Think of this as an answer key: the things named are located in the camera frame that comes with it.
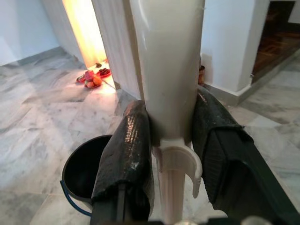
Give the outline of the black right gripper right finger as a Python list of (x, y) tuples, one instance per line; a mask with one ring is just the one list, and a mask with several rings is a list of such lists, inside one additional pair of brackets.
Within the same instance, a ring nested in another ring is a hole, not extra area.
[(226, 214), (209, 218), (209, 225), (299, 224), (299, 212), (252, 137), (206, 88), (197, 91), (192, 144), (209, 202)]

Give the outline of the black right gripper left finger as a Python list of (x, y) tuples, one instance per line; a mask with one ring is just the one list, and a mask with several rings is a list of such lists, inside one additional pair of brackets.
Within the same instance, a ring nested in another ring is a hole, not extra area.
[(145, 103), (130, 103), (99, 162), (92, 222), (147, 221), (154, 203), (150, 123)]

